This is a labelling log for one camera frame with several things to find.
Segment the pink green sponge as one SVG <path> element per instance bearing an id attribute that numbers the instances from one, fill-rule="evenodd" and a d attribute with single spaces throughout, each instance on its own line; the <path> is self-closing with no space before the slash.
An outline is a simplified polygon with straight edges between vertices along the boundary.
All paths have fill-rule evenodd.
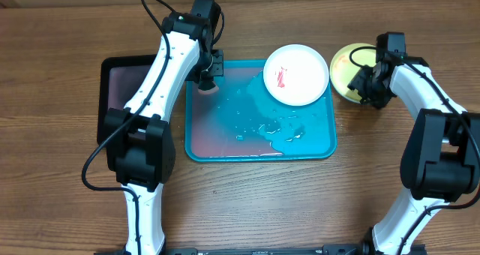
<path id="1" fill-rule="evenodd" d="M 200 80 L 198 83 L 198 92 L 201 95 L 211 95 L 219 90 L 214 80 Z"/>

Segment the white plate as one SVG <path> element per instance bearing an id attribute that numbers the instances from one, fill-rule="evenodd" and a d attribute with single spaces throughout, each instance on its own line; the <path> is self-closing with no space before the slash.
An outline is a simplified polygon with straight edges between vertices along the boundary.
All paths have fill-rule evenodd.
<path id="1" fill-rule="evenodd" d="M 276 49 L 267 58 L 263 81 L 269 94 L 282 104 L 306 106 L 326 91 L 329 67 L 315 49 L 290 44 Z"/>

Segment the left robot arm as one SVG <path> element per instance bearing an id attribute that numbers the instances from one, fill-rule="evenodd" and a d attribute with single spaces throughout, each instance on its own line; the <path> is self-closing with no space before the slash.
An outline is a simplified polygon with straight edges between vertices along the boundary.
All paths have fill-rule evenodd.
<path id="1" fill-rule="evenodd" d="M 215 0 L 194 0 L 188 13 L 172 10 L 157 21 L 160 47 L 145 79 L 122 109 L 108 109 L 103 122 L 107 165 L 127 203 L 128 240 L 124 254 L 161 254 L 163 186 L 176 150 L 170 129 L 173 106 L 186 81 L 206 94 L 223 73 L 223 53 L 214 45 L 224 29 Z"/>

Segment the yellow plate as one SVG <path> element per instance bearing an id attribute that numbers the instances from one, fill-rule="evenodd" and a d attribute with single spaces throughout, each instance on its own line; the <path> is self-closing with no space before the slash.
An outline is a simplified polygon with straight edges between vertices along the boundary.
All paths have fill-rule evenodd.
<path id="1" fill-rule="evenodd" d="M 350 61 L 350 53 L 359 47 L 370 47 L 368 43 L 352 43 L 336 52 L 330 64 L 330 81 L 336 92 L 343 98 L 353 103 L 360 103 L 362 99 L 357 91 L 350 90 L 347 86 L 360 70 L 360 67 Z M 360 65 L 373 67 L 376 64 L 376 53 L 372 49 L 362 49 L 353 54 L 353 60 Z"/>

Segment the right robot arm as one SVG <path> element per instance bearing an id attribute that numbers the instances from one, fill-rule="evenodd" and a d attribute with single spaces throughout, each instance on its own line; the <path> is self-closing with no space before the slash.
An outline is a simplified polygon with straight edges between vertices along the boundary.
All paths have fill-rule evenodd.
<path id="1" fill-rule="evenodd" d="M 380 34 L 371 49 L 376 64 L 360 65 L 348 88 L 377 109 L 400 98 L 415 124 L 400 161 L 403 189 L 356 252 L 425 254 L 413 242 L 435 214 L 479 201 L 479 114 L 456 104 L 423 58 L 407 54 L 403 33 Z"/>

